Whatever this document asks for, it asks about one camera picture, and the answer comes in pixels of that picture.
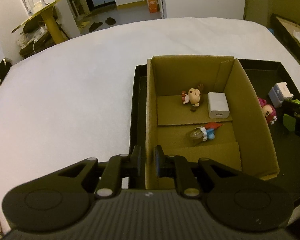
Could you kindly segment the orange cardboard box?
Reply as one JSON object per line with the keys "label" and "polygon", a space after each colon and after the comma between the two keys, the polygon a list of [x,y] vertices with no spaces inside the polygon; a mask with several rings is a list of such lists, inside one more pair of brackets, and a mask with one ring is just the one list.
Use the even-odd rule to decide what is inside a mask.
{"label": "orange cardboard box", "polygon": [[158,0],[146,0],[150,13],[159,12]]}

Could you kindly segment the pink-haired doll figurine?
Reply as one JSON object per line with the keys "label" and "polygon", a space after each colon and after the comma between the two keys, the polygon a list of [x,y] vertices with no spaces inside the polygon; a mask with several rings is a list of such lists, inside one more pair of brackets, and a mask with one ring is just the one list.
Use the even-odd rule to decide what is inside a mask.
{"label": "pink-haired doll figurine", "polygon": [[266,100],[258,98],[263,115],[269,125],[273,125],[277,121],[276,109],[267,103]]}

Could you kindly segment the black framed box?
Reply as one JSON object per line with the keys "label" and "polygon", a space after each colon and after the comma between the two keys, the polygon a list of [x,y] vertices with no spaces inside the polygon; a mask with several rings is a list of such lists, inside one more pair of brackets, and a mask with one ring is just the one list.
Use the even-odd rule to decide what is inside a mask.
{"label": "black framed box", "polygon": [[300,61],[300,24],[277,14],[270,17],[277,39]]}

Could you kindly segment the black slipper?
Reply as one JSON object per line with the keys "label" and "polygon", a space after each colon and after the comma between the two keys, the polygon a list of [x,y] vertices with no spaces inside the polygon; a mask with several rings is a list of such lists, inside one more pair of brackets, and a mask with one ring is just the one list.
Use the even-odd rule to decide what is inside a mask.
{"label": "black slipper", "polygon": [[117,21],[115,19],[113,19],[112,17],[109,17],[105,20],[105,23],[109,26],[115,25],[117,23]]}
{"label": "black slipper", "polygon": [[91,24],[91,26],[89,27],[88,31],[93,32],[93,31],[97,30],[99,27],[101,27],[102,25],[103,25],[103,22],[93,22]]}

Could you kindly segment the black slipper right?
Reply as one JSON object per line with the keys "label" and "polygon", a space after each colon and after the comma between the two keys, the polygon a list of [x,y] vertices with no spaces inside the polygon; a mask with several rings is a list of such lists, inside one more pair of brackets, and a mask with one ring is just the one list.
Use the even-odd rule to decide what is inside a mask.
{"label": "black slipper right", "polygon": [[113,19],[112,17],[109,17],[105,20],[105,23],[109,26],[115,25],[117,23],[117,21],[115,19]]}

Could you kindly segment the round gold side table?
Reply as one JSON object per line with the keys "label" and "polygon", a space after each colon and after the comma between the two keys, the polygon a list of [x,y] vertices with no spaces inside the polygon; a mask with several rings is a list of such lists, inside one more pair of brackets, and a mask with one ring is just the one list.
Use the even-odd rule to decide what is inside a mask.
{"label": "round gold side table", "polygon": [[26,23],[30,22],[32,19],[34,19],[36,16],[40,15],[47,26],[47,29],[49,33],[51,34],[52,39],[54,40],[55,44],[60,44],[65,41],[59,26],[56,22],[56,20],[53,17],[53,9],[55,7],[55,4],[60,2],[62,0],[55,0],[54,2],[46,5],[43,7],[43,9],[39,10],[37,13],[26,19],[23,23],[19,24],[17,27],[15,27],[11,33],[15,33],[19,28],[24,26]]}

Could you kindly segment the black slipper left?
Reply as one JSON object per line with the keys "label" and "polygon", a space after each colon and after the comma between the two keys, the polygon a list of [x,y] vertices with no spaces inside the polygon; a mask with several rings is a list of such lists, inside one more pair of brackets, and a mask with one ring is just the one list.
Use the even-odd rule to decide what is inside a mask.
{"label": "black slipper left", "polygon": [[103,22],[93,22],[91,24],[91,26],[89,27],[88,31],[93,32],[93,31],[97,30],[99,27],[101,27],[102,25],[103,25]]}

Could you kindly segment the blue smurf figurine with jar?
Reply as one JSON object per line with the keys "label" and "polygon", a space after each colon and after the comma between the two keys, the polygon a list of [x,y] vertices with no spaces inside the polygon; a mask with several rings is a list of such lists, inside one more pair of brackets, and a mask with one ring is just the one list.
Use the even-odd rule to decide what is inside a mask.
{"label": "blue smurf figurine with jar", "polygon": [[188,139],[193,145],[215,139],[215,132],[222,126],[219,122],[209,122],[203,126],[196,127],[188,133]]}

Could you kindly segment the white power adapter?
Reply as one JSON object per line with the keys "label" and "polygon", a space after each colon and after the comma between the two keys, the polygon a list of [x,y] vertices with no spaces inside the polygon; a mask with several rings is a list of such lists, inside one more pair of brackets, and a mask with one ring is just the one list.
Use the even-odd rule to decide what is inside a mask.
{"label": "white power adapter", "polygon": [[230,110],[225,93],[209,92],[207,104],[210,118],[226,119],[229,117]]}

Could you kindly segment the brown-haired doll figurine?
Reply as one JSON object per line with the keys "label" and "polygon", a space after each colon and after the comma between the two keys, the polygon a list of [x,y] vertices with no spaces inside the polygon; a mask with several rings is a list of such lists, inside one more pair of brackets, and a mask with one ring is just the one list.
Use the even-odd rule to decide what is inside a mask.
{"label": "brown-haired doll figurine", "polygon": [[203,102],[203,98],[201,97],[203,89],[204,85],[200,83],[196,88],[190,88],[188,92],[183,90],[181,92],[181,101],[183,105],[190,103],[191,111],[195,112],[200,106],[200,103]]}

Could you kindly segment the green hexagonal box toy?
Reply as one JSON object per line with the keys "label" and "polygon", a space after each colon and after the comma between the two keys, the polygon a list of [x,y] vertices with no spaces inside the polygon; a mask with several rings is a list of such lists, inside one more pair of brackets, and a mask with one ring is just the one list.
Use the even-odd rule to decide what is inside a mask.
{"label": "green hexagonal box toy", "polygon": [[[300,100],[298,99],[294,99],[290,101],[300,104]],[[295,131],[295,122],[296,119],[294,117],[288,116],[287,114],[284,113],[282,123],[290,132]]]}

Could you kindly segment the brown cardboard box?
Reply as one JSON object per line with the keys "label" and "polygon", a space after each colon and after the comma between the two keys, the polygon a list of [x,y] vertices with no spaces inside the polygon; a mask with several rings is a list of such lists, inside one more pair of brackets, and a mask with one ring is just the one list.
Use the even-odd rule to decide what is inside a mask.
{"label": "brown cardboard box", "polygon": [[[181,92],[204,85],[203,102],[195,112],[183,105]],[[225,93],[230,115],[210,118],[209,92]],[[209,122],[222,126],[215,139],[193,145],[188,133]],[[148,189],[169,189],[171,179],[159,178],[155,147],[188,161],[209,158],[250,176],[269,180],[280,171],[268,123],[258,96],[239,60],[232,56],[155,56],[147,61],[146,172]]]}

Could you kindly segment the lavender white cube toy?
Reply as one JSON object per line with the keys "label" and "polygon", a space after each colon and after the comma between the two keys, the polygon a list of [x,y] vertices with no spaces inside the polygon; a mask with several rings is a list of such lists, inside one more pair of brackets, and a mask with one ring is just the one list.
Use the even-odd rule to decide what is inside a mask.
{"label": "lavender white cube toy", "polygon": [[268,96],[273,106],[279,108],[284,101],[292,100],[294,95],[289,91],[286,82],[278,82],[270,89]]}

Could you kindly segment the black shallow tray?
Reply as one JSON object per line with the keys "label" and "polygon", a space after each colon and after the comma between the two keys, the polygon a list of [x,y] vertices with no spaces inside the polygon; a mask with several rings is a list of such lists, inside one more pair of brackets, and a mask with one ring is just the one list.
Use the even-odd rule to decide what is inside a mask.
{"label": "black shallow tray", "polygon": [[[300,93],[290,75],[280,62],[241,59],[240,63],[249,77],[257,95],[265,96],[266,88],[284,81],[295,98]],[[147,66],[136,66],[134,74],[130,147],[145,145],[146,134],[146,81]],[[270,132],[279,159],[280,173],[271,182],[287,190],[294,200],[295,212],[300,215],[300,136],[289,132],[282,121],[270,126]]]}

